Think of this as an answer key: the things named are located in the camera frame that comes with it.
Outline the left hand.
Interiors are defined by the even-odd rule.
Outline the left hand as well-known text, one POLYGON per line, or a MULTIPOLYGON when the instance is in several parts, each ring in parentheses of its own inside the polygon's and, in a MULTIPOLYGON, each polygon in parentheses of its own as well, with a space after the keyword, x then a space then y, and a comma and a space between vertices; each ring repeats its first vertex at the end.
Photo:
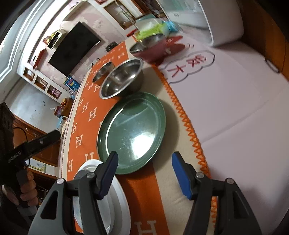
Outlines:
MULTIPOLYGON (((25 182, 22 186, 21 186, 21 195, 20 198, 22 201, 27 202, 27 204, 30 207, 33 206, 37 206, 39 204, 38 198, 37 198, 37 191, 35 189, 36 187, 36 183, 34 181, 34 176, 32 174, 32 172, 30 171, 26 171, 26 177, 27 177, 27 182, 25 182)), ((16 206, 19 205, 19 201, 16 197, 16 195, 14 194, 14 192, 12 192, 12 190, 5 186, 2 185, 1 189, 4 193, 4 195, 16 206)))

